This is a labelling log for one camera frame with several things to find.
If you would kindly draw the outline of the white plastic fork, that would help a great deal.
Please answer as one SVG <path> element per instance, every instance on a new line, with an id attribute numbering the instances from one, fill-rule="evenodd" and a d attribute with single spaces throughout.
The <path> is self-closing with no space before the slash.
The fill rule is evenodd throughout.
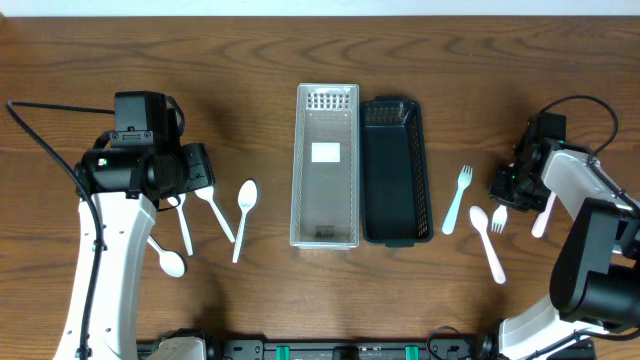
<path id="1" fill-rule="evenodd" d="M 500 205 L 492 215 L 491 231 L 502 233 L 508 219 L 507 207 Z"/>

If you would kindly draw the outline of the pink-white plastic spoon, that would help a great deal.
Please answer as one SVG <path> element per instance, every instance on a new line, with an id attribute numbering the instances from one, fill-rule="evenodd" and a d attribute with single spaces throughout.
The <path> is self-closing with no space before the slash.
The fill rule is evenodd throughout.
<path id="1" fill-rule="evenodd" d="M 472 226 L 481 236 L 493 280 L 497 284 L 504 284 L 506 275 L 488 235 L 488 217 L 486 213 L 480 207 L 472 206 L 469 210 L 469 216 Z"/>

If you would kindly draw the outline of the pale green plastic fork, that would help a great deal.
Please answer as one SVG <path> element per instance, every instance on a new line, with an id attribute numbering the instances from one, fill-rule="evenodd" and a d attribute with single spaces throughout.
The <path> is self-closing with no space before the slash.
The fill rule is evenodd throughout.
<path id="1" fill-rule="evenodd" d="M 457 190 L 445 216 L 442 224 L 441 231 L 445 235 L 451 235 L 455 229 L 459 208 L 461 205 L 464 191 L 469 187 L 472 182 L 473 168 L 469 165 L 464 165 L 461 169 L 457 180 Z"/>

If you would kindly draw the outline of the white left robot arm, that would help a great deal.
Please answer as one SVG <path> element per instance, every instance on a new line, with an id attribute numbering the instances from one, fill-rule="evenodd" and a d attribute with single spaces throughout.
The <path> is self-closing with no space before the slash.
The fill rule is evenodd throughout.
<path id="1" fill-rule="evenodd" d="M 201 144 L 91 149 L 76 171 L 80 249 L 58 359 L 137 359 L 141 271 L 161 199 L 214 182 Z"/>

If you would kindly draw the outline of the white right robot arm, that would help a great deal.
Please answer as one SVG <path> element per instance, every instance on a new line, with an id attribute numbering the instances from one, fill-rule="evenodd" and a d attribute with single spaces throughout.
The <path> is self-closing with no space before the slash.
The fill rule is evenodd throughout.
<path id="1" fill-rule="evenodd" d="M 615 254 L 639 259 L 639 204 L 602 170 L 594 151 L 562 133 L 529 131 L 500 169 L 490 195 L 500 204 L 541 210 L 550 195 L 574 223 L 554 265 L 549 293 L 486 336 L 477 355 L 549 359 L 588 338 L 639 336 L 639 267 L 616 265 Z"/>

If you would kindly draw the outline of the white spoon near arm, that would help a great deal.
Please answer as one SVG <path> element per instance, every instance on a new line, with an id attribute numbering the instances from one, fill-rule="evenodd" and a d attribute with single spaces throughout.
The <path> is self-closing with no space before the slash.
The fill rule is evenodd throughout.
<path id="1" fill-rule="evenodd" d="M 163 249 L 152 236 L 148 237 L 147 243 L 157 252 L 160 267 L 167 275 L 174 278 L 185 275 L 186 263 L 180 254 Z"/>

